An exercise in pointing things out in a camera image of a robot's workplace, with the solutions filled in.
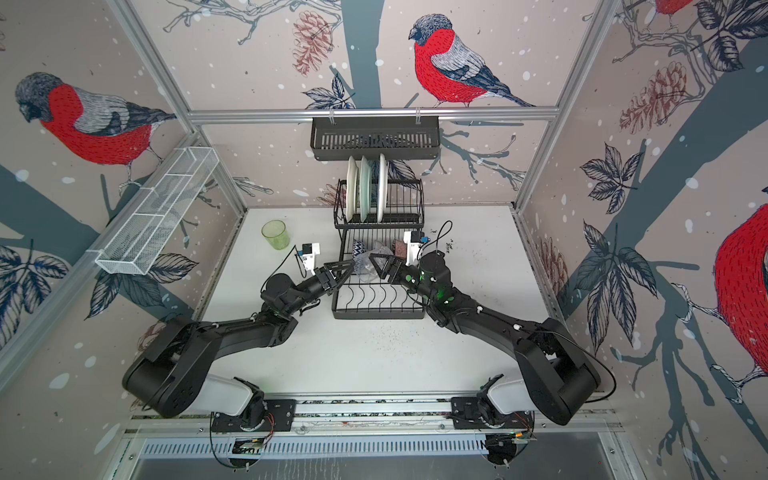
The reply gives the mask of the clear drinking glass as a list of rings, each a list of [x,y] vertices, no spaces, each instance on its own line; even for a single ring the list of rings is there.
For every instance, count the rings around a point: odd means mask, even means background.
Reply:
[[[355,259],[355,275],[361,283],[372,283],[380,280],[369,260],[370,253],[389,255],[392,254],[392,251],[385,247],[377,247]]]

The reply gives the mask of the red patterned bowl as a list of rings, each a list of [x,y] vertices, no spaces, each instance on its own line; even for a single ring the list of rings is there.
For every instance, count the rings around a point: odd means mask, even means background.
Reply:
[[[395,240],[393,242],[393,250],[396,257],[405,259],[408,255],[408,245],[402,240]]]

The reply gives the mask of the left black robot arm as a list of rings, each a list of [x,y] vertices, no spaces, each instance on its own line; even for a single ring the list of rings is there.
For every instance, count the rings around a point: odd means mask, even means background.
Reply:
[[[261,309],[245,319],[170,320],[128,368],[123,388],[164,418],[181,414],[201,392],[215,360],[283,344],[298,325],[295,314],[338,291],[353,270],[352,260],[325,263],[300,284],[275,273],[261,292]]]

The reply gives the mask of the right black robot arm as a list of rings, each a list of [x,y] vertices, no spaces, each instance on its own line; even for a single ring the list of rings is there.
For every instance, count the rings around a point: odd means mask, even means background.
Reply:
[[[422,298],[440,327],[482,340],[513,357],[536,409],[566,425],[601,384],[588,352],[553,318],[521,320],[481,305],[453,285],[445,255],[434,251],[408,266],[394,255],[371,254],[378,276]]]

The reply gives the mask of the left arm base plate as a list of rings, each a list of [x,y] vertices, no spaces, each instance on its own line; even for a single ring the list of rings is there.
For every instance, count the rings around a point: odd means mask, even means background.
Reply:
[[[294,399],[258,400],[251,402],[238,416],[215,412],[210,430],[212,433],[288,432],[296,406]]]

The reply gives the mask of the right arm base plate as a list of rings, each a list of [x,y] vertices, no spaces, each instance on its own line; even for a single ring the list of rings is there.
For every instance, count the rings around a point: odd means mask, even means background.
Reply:
[[[528,431],[535,423],[533,411],[501,413],[487,400],[477,397],[452,397],[446,418],[457,430],[518,429]]]

